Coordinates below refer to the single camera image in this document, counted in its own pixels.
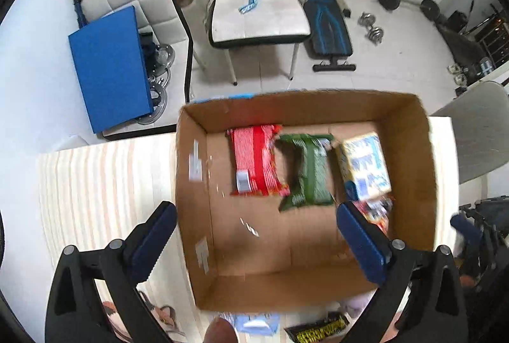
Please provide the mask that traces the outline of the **person's left hand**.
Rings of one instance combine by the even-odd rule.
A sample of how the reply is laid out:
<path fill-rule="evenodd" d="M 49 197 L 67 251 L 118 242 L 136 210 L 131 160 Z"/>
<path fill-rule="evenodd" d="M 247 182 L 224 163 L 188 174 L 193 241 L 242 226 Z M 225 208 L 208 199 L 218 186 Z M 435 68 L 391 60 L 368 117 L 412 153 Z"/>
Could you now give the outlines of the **person's left hand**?
<path fill-rule="evenodd" d="M 204 343 L 237 343 L 238 338 L 231 324 L 221 317 L 215 317 L 205 332 Z"/>

